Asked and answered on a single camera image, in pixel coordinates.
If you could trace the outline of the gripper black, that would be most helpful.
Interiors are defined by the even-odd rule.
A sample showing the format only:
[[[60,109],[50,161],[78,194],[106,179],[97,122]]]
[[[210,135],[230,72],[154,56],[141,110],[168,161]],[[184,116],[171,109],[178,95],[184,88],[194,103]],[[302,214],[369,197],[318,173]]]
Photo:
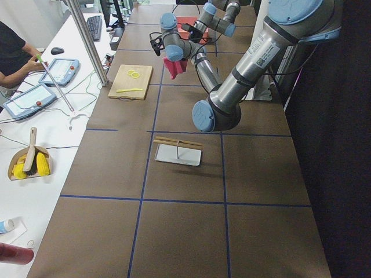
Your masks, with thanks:
[[[190,27],[188,29],[188,32],[189,32],[189,36],[188,36],[189,39],[202,39],[203,38],[203,33],[200,32],[200,30],[198,30],[197,28]]]

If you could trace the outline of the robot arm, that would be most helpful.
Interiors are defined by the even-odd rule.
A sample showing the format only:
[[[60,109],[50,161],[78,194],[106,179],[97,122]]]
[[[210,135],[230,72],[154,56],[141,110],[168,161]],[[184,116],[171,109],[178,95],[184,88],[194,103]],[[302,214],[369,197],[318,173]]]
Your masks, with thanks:
[[[162,43],[171,62],[191,60],[209,96],[192,109],[194,126],[202,132],[234,128],[241,119],[239,102],[265,74],[276,56],[299,43],[321,43],[339,36],[343,1],[268,1],[263,29],[249,49],[221,81],[204,48],[193,39],[181,39],[177,19],[160,19]]]
[[[240,11],[239,1],[207,1],[193,26],[188,28],[189,40],[200,42],[207,28],[232,37],[235,19]]]

